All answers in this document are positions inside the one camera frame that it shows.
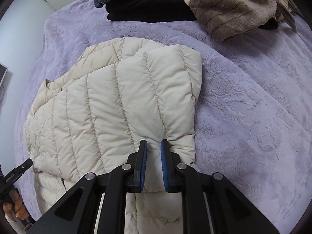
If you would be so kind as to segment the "person's left hand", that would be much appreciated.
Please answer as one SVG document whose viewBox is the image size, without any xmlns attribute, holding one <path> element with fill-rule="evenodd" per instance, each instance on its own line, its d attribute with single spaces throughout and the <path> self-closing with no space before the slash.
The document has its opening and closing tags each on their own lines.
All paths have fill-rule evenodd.
<svg viewBox="0 0 312 234">
<path fill-rule="evenodd" d="M 23 204 L 22 198 L 19 194 L 14 191 L 14 206 L 8 202 L 3 202 L 3 210 L 5 214 L 12 220 L 15 221 L 14 217 L 11 214 L 11 210 L 15 212 L 15 217 L 20 220 L 25 220 L 29 217 L 29 213 L 26 210 L 26 207 Z"/>
</svg>

